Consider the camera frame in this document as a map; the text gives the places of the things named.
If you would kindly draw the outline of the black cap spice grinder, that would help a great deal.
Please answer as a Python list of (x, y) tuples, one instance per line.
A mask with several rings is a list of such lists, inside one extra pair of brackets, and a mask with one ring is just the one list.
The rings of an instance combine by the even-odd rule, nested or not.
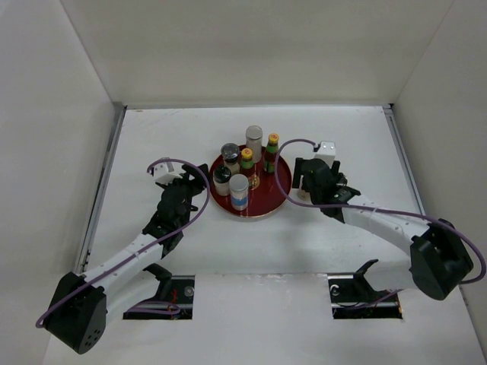
[(220, 196), (230, 195), (229, 181), (231, 171), (224, 165), (218, 165), (213, 172), (213, 183), (215, 190)]

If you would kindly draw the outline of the green label sauce bottle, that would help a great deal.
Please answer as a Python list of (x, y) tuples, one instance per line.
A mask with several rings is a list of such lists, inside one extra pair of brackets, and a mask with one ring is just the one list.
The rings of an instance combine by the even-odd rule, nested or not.
[(275, 156), (279, 151), (279, 135), (276, 133), (269, 134), (266, 150), (263, 156), (263, 169), (266, 173), (274, 173)]

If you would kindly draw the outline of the blue label silver cap jar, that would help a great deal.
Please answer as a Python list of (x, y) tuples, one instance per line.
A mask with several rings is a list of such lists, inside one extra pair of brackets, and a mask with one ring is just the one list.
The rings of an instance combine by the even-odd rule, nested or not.
[(229, 189), (232, 208), (243, 211), (248, 206), (249, 181), (245, 175), (236, 174), (229, 180)]

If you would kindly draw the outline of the grey dome cap shaker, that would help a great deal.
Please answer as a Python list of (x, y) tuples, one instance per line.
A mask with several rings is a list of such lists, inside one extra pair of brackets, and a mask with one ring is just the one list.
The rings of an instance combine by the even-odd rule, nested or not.
[(226, 143), (221, 147), (221, 156), (224, 165), (230, 170), (231, 175), (236, 175), (240, 172), (239, 156), (240, 148), (235, 143)]

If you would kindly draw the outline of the yellow cap sauce bottle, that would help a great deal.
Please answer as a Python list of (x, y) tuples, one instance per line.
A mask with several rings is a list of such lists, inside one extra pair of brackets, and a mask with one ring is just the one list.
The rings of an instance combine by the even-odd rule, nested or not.
[(240, 152), (240, 174), (248, 179), (249, 190), (256, 188), (256, 169), (253, 162), (253, 152), (250, 148), (244, 148)]

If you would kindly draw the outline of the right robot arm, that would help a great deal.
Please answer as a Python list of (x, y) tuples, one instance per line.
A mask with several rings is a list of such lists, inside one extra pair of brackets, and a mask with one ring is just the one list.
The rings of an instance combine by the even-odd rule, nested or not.
[(358, 269), (352, 289), (360, 300), (399, 289), (418, 289), (434, 300), (444, 300), (473, 269), (450, 222), (377, 206), (345, 185), (337, 161), (328, 165), (317, 158), (297, 158), (292, 185), (309, 193), (312, 205), (327, 217), (366, 230), (408, 256), (407, 262), (394, 264), (372, 259)]

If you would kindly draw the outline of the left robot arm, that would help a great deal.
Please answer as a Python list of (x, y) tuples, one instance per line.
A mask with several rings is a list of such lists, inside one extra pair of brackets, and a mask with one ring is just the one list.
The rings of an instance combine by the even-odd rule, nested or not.
[(173, 251), (183, 231), (205, 210), (193, 198), (210, 191), (207, 164), (182, 163), (183, 174), (165, 173), (155, 213), (142, 232), (104, 263), (83, 274), (64, 275), (48, 310), (36, 327), (47, 330), (77, 354), (100, 340), (108, 322), (125, 312), (141, 312), (146, 299), (163, 303), (170, 296), (170, 272), (158, 262)]

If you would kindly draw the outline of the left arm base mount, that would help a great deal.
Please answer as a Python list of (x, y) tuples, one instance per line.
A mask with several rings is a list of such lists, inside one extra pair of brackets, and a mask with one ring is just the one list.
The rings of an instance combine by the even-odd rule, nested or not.
[(138, 305), (138, 311), (132, 309), (123, 313), (123, 319), (191, 320), (196, 277), (173, 276), (159, 264), (149, 265), (145, 272), (158, 281), (158, 288)]

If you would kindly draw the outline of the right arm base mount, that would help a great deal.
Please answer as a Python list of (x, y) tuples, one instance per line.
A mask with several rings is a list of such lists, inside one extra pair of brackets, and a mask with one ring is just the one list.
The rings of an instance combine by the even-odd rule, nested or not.
[(334, 319), (402, 319), (398, 290), (375, 290), (365, 279), (378, 259), (354, 272), (327, 275)]

